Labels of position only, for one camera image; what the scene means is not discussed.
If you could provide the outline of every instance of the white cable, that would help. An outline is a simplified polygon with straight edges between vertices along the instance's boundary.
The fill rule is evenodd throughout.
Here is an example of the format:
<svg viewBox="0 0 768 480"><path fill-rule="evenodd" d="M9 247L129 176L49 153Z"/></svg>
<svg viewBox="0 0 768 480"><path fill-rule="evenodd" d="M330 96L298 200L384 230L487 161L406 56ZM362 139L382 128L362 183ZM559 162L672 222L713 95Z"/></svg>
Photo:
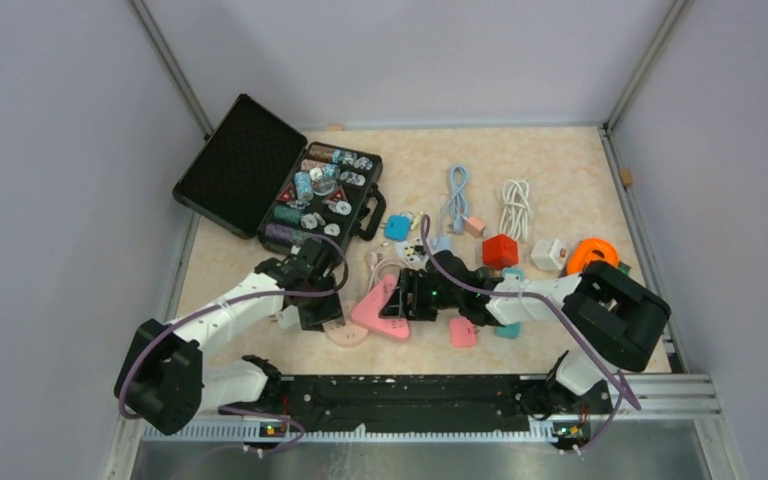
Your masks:
<svg viewBox="0 0 768 480"><path fill-rule="evenodd" d="M529 185L525 180L508 180L502 189L502 219L499 233L520 243L528 240L528 222L534 212L528 204Z"/></svg>
<svg viewBox="0 0 768 480"><path fill-rule="evenodd" d="M387 267L411 268L410 265L408 265L408 262L402 260L401 258L385 258L384 260L381 260L378 262L378 264L375 265L375 268L372 269L372 272L370 272L369 283L366 286L366 291L371 292L372 287L381 281L381 271Z"/></svg>

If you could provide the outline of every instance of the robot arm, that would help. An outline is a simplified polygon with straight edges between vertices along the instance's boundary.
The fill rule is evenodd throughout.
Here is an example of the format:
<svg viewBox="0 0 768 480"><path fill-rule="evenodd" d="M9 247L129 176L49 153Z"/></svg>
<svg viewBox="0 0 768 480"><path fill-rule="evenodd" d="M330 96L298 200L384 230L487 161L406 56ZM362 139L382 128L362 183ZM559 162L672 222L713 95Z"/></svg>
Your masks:
<svg viewBox="0 0 768 480"><path fill-rule="evenodd" d="M304 298L272 294L243 301L232 299L256 292L323 291L333 289L333 275L326 270L333 264L334 252L315 240L306 240L300 249L284 260L261 262L246 278L197 312L196 319L167 336L155 347L140 367L125 392L125 404L164 434L184 427L200 410L260 397L267 374L255 363L238 360L224 367L206 367L205 358L262 318L285 307L298 309L309 322L319 318L322 304L335 303L336 293L328 297ZM151 319L137 329L116 381L114 394L122 394L122 383L136 358L169 325Z"/></svg>
<svg viewBox="0 0 768 480"><path fill-rule="evenodd" d="M507 296L464 291L429 263L427 271L402 270L397 288L381 310L382 317L434 320L438 310L457 308L476 325L557 321L540 300L514 295L537 293L566 314L609 370L641 372L670 316L664 300L604 262L591 262L580 274L531 281L516 275L492 277L484 269L470 271L449 251L434 257L461 282ZM581 348L565 355L550 375L551 381L576 396L602 379L602 372Z"/></svg>

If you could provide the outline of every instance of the red triangle warning sign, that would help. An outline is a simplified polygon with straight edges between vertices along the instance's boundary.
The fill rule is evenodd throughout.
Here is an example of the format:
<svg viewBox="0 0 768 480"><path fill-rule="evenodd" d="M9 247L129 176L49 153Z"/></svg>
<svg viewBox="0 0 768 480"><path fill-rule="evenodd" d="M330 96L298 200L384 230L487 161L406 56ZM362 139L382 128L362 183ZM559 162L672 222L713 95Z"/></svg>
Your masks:
<svg viewBox="0 0 768 480"><path fill-rule="evenodd" d="M278 195L278 200L281 202L292 202L296 199L296 187L292 183L287 185L287 188Z"/></svg>
<svg viewBox="0 0 768 480"><path fill-rule="evenodd" d="M328 202L338 202L338 201L346 201L346 191L343 190L343 186L337 187L337 190L334 190L331 195L328 195L328 198L326 199Z"/></svg>

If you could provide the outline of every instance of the case handle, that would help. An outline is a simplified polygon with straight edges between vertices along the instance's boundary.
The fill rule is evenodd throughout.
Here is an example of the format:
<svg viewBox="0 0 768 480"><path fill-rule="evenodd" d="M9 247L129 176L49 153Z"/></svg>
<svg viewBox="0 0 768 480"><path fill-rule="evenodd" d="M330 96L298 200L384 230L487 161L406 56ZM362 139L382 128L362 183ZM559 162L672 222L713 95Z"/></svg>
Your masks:
<svg viewBox="0 0 768 480"><path fill-rule="evenodd" d="M387 209L387 201L384 200L384 195L378 191L378 185L373 185L369 191L369 197L375 197L375 210L372 212L372 218L369 219L366 229L360 228L360 221L358 221L357 232L358 236L367 242L375 238L375 233L378 231L378 225L381 224L381 219L384 218L384 210Z"/></svg>

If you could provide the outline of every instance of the orange ring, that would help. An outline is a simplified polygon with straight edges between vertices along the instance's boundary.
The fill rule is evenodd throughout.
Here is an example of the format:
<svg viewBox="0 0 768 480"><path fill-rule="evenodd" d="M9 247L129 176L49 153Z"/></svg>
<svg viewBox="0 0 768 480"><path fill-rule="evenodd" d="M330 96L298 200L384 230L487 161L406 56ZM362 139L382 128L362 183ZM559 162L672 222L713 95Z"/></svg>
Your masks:
<svg viewBox="0 0 768 480"><path fill-rule="evenodd" d="M607 240L601 238L582 240L567 263L567 274L579 273L587 268L590 262L597 260L606 262L614 268L620 264L617 249Z"/></svg>

